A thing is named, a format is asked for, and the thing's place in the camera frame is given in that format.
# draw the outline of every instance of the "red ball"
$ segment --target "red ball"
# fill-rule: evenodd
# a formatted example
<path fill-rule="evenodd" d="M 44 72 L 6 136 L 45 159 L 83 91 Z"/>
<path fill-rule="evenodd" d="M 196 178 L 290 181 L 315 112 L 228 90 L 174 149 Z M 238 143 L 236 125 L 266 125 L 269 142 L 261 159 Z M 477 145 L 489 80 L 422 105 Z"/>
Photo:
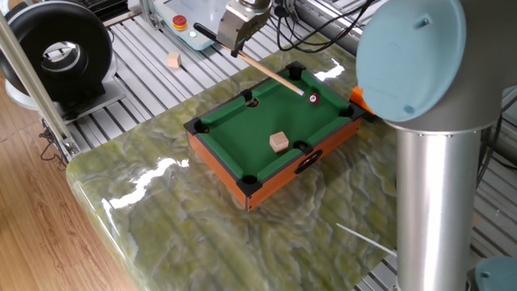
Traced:
<path fill-rule="evenodd" d="M 320 100 L 320 96 L 318 96 L 316 93 L 312 93 L 309 96 L 309 102 L 312 104 L 316 104 Z"/>

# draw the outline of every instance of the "green marble surface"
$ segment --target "green marble surface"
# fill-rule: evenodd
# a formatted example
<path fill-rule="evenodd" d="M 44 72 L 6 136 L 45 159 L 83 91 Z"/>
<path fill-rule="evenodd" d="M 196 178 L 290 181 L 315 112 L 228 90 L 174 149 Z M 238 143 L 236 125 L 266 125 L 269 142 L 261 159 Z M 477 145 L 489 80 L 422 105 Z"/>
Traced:
<path fill-rule="evenodd" d="M 262 63 L 292 61 L 345 98 L 356 84 L 355 58 L 335 46 Z M 382 122 L 250 213 L 191 150 L 183 123 L 265 77 L 243 70 L 69 164 L 74 195 L 140 289 L 351 290 L 386 254 L 335 223 L 395 246 L 396 138 Z"/>

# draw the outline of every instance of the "orange part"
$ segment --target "orange part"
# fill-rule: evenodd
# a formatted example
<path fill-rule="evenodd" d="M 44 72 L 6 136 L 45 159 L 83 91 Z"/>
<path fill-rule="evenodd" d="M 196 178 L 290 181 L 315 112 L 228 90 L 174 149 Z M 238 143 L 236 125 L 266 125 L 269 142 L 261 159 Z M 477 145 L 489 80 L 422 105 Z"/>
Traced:
<path fill-rule="evenodd" d="M 185 23 L 184 25 L 176 25 L 172 23 L 172 27 L 174 27 L 176 30 L 182 31 L 185 30 L 185 28 L 187 28 L 187 24 Z"/>
<path fill-rule="evenodd" d="M 372 109 L 370 109 L 368 107 L 368 105 L 366 104 L 366 102 L 364 102 L 363 89 L 359 88 L 359 86 L 355 86 L 354 90 L 352 90 L 352 94 L 350 95 L 350 101 L 359 105 L 362 109 L 375 115 L 375 113 L 373 113 Z"/>
<path fill-rule="evenodd" d="M 277 173 L 275 176 L 267 180 L 257 192 L 253 193 L 250 197 L 248 197 L 247 210 L 251 211 L 253 208 L 264 202 L 269 196 L 273 195 L 275 192 L 280 190 L 285 184 L 295 179 L 298 176 L 298 174 L 294 173 L 295 169 L 301 162 L 306 160 L 308 156 L 310 156 L 313 153 L 316 153 L 319 150 L 322 150 L 323 153 L 320 159 L 325 157 L 329 152 L 334 150 L 336 147 L 344 143 L 344 141 L 346 141 L 348 138 L 352 137 L 355 133 L 357 133 L 357 130 L 359 129 L 360 125 L 360 118 L 356 121 L 351 122 L 347 126 L 340 129 L 338 132 L 333 134 L 332 136 L 325 139 L 321 144 L 316 146 L 310 154 L 298 158 L 295 162 L 292 162 L 287 167 L 285 167 L 281 172 Z M 207 165 L 212 169 L 212 171 L 216 173 L 217 177 L 221 179 L 223 184 L 237 198 L 241 205 L 246 207 L 246 195 L 237 186 L 237 182 L 232 178 L 230 173 L 226 171 L 226 169 L 204 147 L 204 145 L 200 142 L 200 140 L 197 137 L 192 136 L 190 133 L 187 133 L 187 135 L 191 147 L 204 160 L 204 162 L 207 163 Z"/>

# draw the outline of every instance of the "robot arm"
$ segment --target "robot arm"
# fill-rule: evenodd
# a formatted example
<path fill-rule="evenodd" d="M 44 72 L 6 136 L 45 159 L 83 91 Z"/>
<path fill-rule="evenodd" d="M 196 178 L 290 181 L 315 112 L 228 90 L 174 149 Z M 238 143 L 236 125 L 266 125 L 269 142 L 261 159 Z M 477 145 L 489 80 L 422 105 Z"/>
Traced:
<path fill-rule="evenodd" d="M 217 41 L 238 51 L 269 18 L 271 0 L 230 0 L 219 22 Z"/>

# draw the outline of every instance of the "metal cylinder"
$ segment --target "metal cylinder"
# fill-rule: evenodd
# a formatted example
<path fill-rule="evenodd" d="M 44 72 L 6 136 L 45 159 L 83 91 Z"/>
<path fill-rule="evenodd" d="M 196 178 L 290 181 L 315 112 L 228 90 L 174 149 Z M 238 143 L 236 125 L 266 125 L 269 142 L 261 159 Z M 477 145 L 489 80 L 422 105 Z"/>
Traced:
<path fill-rule="evenodd" d="M 397 130 L 399 290 L 464 290 L 480 138 Z"/>

